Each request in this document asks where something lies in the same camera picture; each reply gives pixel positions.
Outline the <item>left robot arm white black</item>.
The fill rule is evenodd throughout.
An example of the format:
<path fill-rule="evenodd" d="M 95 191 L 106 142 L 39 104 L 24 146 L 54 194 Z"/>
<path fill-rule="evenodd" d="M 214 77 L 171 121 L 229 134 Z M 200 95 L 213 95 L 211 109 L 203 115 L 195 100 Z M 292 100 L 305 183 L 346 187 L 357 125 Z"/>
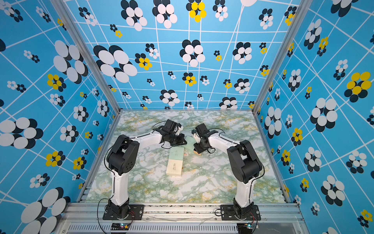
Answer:
<path fill-rule="evenodd" d="M 111 203 L 117 207 L 129 201 L 129 173 L 136 163 L 139 150 L 152 145 L 168 142 L 173 146 L 186 145 L 185 135 L 172 133 L 161 134 L 153 131 L 140 136 L 120 135 L 107 156 L 109 169 L 113 172 Z"/>

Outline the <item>mint jewelry box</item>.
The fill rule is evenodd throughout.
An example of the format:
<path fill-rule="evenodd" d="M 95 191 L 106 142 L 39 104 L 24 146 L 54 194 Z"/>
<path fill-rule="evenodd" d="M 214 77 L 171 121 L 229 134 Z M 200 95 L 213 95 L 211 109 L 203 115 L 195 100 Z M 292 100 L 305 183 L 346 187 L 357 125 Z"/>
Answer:
<path fill-rule="evenodd" d="M 183 160 L 184 157 L 184 147 L 171 147 L 169 151 L 170 160 Z"/>
<path fill-rule="evenodd" d="M 201 154 L 197 153 L 197 151 L 195 151 L 195 149 L 194 149 L 194 144 L 196 143 L 196 140 L 193 137 L 186 136 L 185 140 L 186 140 L 187 144 L 183 145 L 183 146 L 185 147 L 186 150 L 188 150 L 192 153 L 195 153 L 197 155 L 201 155 Z"/>

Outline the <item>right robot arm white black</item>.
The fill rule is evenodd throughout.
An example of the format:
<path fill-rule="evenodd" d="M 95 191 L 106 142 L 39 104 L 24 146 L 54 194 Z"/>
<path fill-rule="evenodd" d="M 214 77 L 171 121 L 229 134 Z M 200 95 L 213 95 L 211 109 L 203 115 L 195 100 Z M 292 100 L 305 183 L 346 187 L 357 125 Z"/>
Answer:
<path fill-rule="evenodd" d="M 214 148 L 228 155 L 232 173 L 237 179 L 235 204 L 240 208 L 248 207 L 251 204 L 254 181 L 263 170 L 263 164 L 252 144 L 248 140 L 237 142 L 225 138 L 215 130 L 204 135 L 199 135 L 197 132 L 192 135 L 196 141 L 194 150 L 197 153 Z"/>

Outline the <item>cream drawer jewelry box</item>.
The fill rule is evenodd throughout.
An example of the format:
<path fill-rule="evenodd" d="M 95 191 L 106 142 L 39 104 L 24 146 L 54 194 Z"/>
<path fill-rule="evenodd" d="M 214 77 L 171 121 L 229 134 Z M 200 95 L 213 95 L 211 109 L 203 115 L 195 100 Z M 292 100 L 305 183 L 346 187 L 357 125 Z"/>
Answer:
<path fill-rule="evenodd" d="M 182 175 L 182 160 L 168 160 L 166 174 L 168 176 L 181 176 Z"/>

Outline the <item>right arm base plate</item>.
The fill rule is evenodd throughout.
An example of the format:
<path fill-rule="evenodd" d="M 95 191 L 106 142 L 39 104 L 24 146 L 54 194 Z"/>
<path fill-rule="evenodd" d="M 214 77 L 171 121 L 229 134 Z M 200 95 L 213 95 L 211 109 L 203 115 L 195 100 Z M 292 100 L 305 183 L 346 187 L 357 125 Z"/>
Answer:
<path fill-rule="evenodd" d="M 241 208 L 237 205 L 221 205 L 223 221 L 260 221 L 261 215 L 257 205 L 249 205 Z"/>

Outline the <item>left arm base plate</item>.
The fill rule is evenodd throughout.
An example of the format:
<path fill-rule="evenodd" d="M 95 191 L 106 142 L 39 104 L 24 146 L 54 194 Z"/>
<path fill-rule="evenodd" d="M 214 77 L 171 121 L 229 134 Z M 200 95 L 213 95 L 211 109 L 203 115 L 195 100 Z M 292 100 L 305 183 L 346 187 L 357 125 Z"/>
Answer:
<path fill-rule="evenodd" d="M 145 206 L 142 204 L 130 204 L 118 210 L 106 205 L 103 220 L 141 220 Z"/>

